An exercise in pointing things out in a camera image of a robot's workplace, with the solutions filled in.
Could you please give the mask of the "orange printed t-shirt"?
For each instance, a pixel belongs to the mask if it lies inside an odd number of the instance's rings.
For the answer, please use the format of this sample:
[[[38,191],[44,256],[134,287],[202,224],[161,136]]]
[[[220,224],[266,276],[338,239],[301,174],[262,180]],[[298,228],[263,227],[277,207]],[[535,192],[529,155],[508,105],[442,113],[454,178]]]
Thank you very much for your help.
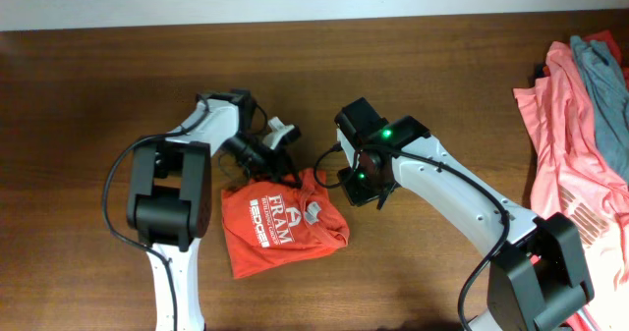
[[[325,174],[305,169],[299,177],[299,188],[252,181],[221,192],[222,227],[234,278],[325,257],[348,246],[348,223],[320,185]]]

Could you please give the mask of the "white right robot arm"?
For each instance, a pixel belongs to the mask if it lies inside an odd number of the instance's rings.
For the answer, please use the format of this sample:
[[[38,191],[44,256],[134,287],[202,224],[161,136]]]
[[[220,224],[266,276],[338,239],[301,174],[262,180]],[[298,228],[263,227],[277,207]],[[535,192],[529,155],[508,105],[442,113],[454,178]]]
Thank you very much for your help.
[[[445,217],[482,256],[457,313],[466,330],[554,330],[584,310],[595,290],[576,225],[542,218],[459,163],[411,116],[393,123],[360,98],[336,115],[348,159],[338,173],[350,203],[383,207],[406,189]]]

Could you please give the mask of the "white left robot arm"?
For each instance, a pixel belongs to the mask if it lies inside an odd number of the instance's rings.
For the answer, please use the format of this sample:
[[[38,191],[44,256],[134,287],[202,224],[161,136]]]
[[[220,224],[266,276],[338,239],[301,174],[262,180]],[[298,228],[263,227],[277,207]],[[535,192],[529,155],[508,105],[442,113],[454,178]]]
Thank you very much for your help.
[[[247,90],[200,93],[179,127],[133,149],[127,223],[151,265],[159,331],[205,327],[198,260],[211,216],[212,156],[226,151],[252,179],[301,183],[286,151],[299,127],[270,118],[254,133],[258,109]]]

